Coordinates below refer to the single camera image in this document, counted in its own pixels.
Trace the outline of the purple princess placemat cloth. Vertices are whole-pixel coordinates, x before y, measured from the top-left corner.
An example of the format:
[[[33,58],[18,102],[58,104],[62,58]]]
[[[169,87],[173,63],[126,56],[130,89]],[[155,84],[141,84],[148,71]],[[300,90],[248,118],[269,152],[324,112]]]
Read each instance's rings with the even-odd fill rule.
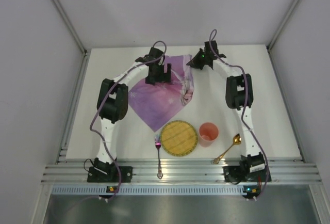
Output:
[[[129,105],[154,132],[163,127],[191,100],[194,82],[187,63],[191,55],[166,56],[172,65],[171,81],[150,85],[142,79],[129,91]]]

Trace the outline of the iridescent rainbow fork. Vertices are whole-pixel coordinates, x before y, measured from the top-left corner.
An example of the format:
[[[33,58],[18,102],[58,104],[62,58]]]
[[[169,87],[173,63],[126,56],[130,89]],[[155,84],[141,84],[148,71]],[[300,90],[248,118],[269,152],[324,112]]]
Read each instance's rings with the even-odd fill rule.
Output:
[[[154,137],[154,141],[155,141],[155,147],[157,149],[157,155],[158,155],[157,178],[161,180],[163,178],[163,173],[162,173],[161,160],[160,160],[160,148],[161,148],[160,135],[156,134]]]

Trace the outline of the round woven bamboo plate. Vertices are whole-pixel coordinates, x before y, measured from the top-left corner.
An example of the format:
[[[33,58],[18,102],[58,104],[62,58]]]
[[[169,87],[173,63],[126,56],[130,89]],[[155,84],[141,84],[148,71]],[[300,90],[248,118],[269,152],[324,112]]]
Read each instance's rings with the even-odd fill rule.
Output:
[[[195,128],[186,121],[167,123],[160,132],[161,147],[172,156],[183,157],[194,151],[198,143]]]

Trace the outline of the pink plastic cup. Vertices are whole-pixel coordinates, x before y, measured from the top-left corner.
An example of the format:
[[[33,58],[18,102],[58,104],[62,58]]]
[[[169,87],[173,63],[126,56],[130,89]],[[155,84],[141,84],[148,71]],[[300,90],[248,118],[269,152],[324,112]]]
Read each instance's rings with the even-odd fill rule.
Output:
[[[203,123],[199,128],[199,143],[202,147],[208,147],[217,139],[218,135],[219,129],[214,123]]]

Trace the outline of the gold spoon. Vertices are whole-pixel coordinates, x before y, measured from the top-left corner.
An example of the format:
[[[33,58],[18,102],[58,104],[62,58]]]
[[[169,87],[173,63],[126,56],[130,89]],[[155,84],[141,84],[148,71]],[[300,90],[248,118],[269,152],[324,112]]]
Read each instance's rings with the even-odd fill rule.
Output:
[[[226,153],[234,146],[239,146],[241,145],[242,142],[242,138],[240,136],[240,134],[236,134],[233,139],[232,139],[232,144],[222,153],[220,154],[218,157],[216,157],[212,163],[213,164],[218,164],[220,162],[220,160],[223,159],[223,157],[226,155]]]

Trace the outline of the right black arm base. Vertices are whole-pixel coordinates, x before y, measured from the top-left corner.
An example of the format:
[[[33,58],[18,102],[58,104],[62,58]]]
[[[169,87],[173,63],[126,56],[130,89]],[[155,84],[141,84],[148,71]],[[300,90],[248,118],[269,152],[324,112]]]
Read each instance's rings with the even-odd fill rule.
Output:
[[[267,170],[246,174],[239,166],[223,167],[225,182],[239,184],[241,182],[271,182],[271,176]]]

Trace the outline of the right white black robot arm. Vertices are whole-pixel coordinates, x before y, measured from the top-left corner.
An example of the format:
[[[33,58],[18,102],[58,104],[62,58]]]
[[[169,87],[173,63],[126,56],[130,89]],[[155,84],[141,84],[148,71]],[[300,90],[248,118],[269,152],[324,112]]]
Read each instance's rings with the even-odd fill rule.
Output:
[[[209,66],[225,77],[225,102],[238,122],[238,134],[242,145],[240,166],[248,172],[261,171],[267,165],[265,152],[254,134],[252,123],[252,104],[254,101],[252,77],[243,67],[231,65],[220,54],[216,41],[206,41],[204,48],[187,63],[194,69]]]

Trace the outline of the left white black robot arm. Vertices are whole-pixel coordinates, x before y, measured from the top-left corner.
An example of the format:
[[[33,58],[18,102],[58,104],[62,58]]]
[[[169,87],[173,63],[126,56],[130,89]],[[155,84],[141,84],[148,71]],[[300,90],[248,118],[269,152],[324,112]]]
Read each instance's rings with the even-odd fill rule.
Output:
[[[164,69],[165,54],[166,51],[152,46],[129,69],[113,79],[106,78],[102,81],[96,113],[89,129],[100,137],[96,158],[103,164],[117,164],[117,122],[127,114],[130,87],[141,79],[145,79],[150,85],[170,80],[170,69]]]

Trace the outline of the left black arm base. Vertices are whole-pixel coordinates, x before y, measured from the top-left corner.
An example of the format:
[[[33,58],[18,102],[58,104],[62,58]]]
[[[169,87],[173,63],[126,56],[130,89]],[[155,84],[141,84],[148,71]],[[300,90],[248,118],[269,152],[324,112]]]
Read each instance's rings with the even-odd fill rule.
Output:
[[[120,166],[121,182],[130,183],[133,177],[133,168]],[[119,173],[115,166],[110,167],[110,172],[104,172],[98,168],[90,167],[87,177],[89,183],[119,183]]]

